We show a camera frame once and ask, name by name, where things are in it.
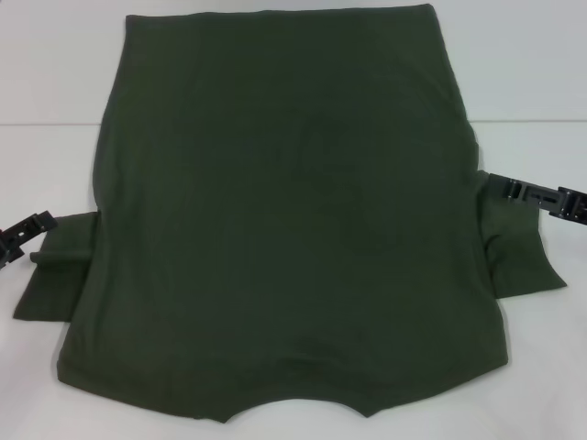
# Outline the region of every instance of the green t-shirt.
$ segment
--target green t-shirt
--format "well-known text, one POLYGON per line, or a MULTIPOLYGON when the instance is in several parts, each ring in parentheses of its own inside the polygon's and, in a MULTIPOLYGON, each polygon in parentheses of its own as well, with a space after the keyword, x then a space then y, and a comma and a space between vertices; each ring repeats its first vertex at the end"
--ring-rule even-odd
POLYGON ((15 313, 59 379, 226 421, 371 415, 507 362, 496 299, 564 285, 487 197, 430 5, 127 18, 94 165, 15 313))

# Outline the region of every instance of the black clamp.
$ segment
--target black clamp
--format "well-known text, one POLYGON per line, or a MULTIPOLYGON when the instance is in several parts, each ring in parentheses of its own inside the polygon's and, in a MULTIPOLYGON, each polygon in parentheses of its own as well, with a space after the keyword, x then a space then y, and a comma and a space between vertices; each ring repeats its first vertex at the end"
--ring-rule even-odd
POLYGON ((22 245, 54 227, 57 227, 57 220, 45 211, 33 214, 6 231, 0 230, 0 269, 25 255, 20 248, 22 245))
POLYGON ((489 191, 510 202, 529 204, 550 215, 587 225, 587 194, 559 187, 552 190, 497 174, 489 175, 489 191))

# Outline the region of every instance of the white table surface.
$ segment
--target white table surface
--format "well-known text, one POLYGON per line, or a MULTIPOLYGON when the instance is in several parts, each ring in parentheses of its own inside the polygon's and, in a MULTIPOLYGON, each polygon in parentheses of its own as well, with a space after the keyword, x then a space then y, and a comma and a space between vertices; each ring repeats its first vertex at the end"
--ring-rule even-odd
MULTIPOLYGON (((482 166, 587 191, 587 3, 438 0, 482 166)), ((49 209, 95 209, 91 168, 125 14, 171 15, 393 1, 2 0, 0 227, 49 209)), ((370 419, 334 403, 282 401, 222 425, 128 406, 59 383, 64 324, 11 313, 34 265, 0 271, 2 440, 585 440, 587 227, 542 216, 570 287, 501 301, 511 363, 438 397, 370 419)), ((25 246, 35 250, 41 238, 25 246)))

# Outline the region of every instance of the white background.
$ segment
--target white background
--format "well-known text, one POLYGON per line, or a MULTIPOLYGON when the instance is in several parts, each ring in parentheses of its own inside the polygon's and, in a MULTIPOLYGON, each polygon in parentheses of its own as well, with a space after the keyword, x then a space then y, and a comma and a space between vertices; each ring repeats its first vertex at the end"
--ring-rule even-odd
MULTIPOLYGON (((0 227, 94 210, 99 122, 124 16, 415 2, 0 1, 0 227)), ((451 63, 491 172, 587 192, 587 3, 437 0, 451 63)), ((0 439, 587 439, 587 227, 543 215, 569 288, 501 302, 511 363, 438 397, 364 419, 283 401, 222 425, 141 410, 60 384, 64 324, 11 319, 34 265, 0 271, 0 439)), ((40 238, 26 245, 35 250, 40 238)))

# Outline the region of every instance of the shirt sleeve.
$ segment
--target shirt sleeve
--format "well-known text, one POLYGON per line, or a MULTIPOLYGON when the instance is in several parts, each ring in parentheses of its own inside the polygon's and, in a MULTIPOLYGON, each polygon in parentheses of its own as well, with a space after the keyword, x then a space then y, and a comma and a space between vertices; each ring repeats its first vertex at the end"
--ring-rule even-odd
POLYGON ((550 266, 538 232, 539 210, 510 203, 478 171, 478 213, 485 256, 497 298, 565 287, 550 266))
POLYGON ((94 253, 98 213, 57 218, 39 252, 37 267, 14 313, 25 321, 70 322, 94 253))

